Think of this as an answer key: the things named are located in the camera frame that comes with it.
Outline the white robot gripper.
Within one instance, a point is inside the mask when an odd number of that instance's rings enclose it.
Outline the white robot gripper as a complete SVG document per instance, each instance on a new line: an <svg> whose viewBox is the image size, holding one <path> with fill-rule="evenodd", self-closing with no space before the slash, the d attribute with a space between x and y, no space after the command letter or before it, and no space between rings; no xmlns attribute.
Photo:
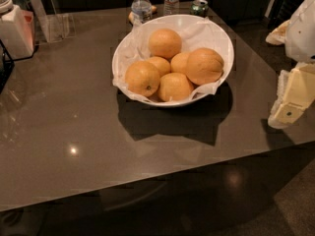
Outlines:
<svg viewBox="0 0 315 236"><path fill-rule="evenodd" d="M273 45L285 45L287 57L299 62L290 72L281 70L277 100L268 125L283 129L296 122L315 100L315 0L304 0L290 20L266 37Z"/></svg>

